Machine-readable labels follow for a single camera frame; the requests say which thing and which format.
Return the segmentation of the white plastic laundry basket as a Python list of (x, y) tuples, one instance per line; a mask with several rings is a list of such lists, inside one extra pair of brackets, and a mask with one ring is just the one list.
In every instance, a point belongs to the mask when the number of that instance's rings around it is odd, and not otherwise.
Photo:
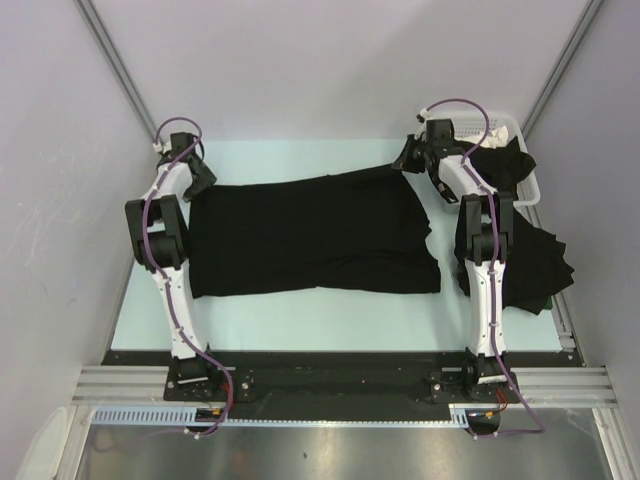
[(474, 167), (496, 189), (515, 195), (514, 206), (536, 205), (540, 190), (536, 161), (528, 153), (518, 123), (509, 115), (489, 112), (489, 136), (471, 155)]

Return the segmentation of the black t shirt blue logo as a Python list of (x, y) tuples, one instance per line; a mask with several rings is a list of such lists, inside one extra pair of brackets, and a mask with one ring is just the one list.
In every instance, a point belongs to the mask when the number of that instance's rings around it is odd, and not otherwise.
[(191, 203), (194, 297), (312, 288), (434, 294), (430, 222), (388, 165), (311, 179), (215, 185)]

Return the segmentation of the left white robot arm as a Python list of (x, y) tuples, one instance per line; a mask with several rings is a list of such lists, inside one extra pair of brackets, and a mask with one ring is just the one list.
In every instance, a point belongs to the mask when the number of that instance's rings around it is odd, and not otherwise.
[(151, 187), (125, 204), (130, 241), (136, 262), (149, 272), (162, 298), (171, 336), (170, 386), (186, 386), (207, 400), (219, 392), (221, 376), (204, 358), (207, 345), (194, 326), (191, 244), (183, 206), (213, 185), (215, 176), (204, 164), (204, 148), (193, 133), (173, 133), (154, 148), (159, 162)]

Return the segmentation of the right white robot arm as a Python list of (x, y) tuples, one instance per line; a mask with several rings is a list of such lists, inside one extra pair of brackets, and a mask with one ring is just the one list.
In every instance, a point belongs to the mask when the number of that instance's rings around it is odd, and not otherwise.
[(455, 255), (467, 275), (471, 336), (461, 376), (463, 393), (484, 401), (497, 386), (513, 389), (503, 335), (503, 284), (514, 242), (513, 197), (487, 183), (471, 162), (471, 152), (455, 141), (450, 119), (418, 116), (421, 126), (392, 164), (396, 170), (429, 175), (441, 198), (457, 204)]

